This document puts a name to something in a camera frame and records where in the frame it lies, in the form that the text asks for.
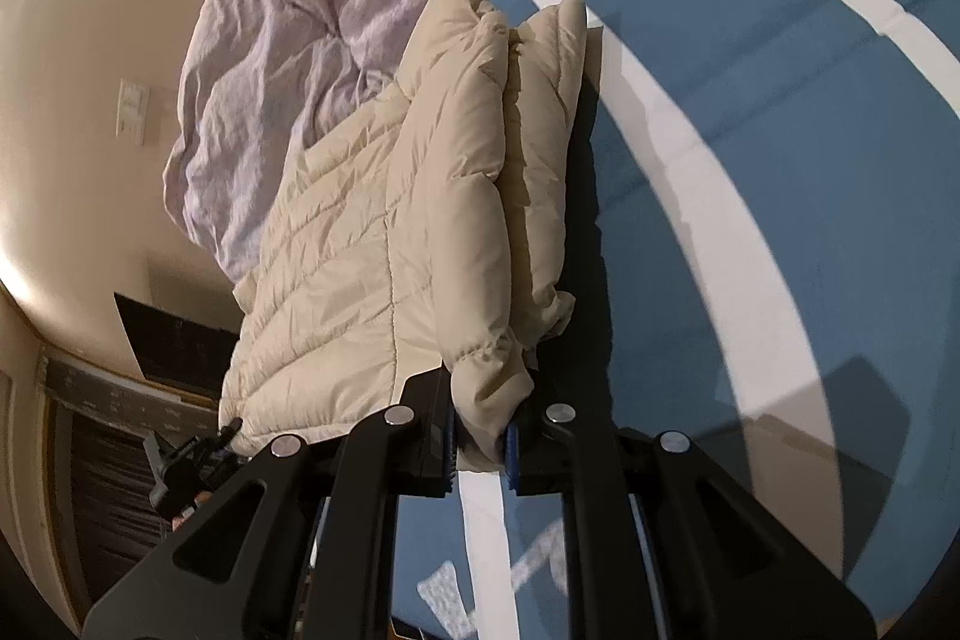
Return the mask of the beige puffer jacket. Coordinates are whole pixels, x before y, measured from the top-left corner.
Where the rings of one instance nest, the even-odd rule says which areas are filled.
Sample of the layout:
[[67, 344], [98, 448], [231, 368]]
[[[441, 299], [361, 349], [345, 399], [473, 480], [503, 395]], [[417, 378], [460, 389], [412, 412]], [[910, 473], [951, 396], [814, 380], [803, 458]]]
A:
[[239, 281], [223, 422], [251, 456], [322, 442], [444, 369], [459, 463], [493, 471], [530, 359], [565, 328], [568, 143], [583, 0], [512, 25], [488, 0], [428, 0], [392, 81], [286, 167]]

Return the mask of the black television screen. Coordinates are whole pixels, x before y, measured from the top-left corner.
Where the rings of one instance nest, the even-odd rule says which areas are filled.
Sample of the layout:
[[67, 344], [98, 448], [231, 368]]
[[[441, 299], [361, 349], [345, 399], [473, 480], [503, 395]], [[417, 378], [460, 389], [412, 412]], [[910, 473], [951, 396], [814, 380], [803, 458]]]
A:
[[125, 336], [146, 380], [218, 399], [239, 336], [114, 294]]

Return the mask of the blue white striped bedsheet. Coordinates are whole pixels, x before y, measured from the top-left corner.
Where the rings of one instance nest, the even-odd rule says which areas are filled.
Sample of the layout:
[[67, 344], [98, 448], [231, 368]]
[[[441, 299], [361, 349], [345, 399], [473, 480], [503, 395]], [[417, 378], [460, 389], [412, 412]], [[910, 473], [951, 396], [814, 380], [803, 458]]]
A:
[[958, 0], [584, 1], [540, 375], [690, 435], [891, 626], [958, 530]]

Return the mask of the white wall switch plate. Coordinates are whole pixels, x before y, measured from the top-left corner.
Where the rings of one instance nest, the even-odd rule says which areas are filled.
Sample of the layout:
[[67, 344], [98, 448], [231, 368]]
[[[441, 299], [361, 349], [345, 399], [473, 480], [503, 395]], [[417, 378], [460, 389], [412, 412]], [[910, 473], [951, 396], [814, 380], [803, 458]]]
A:
[[149, 87], [122, 80], [117, 94], [116, 136], [135, 146], [145, 142], [148, 119]]

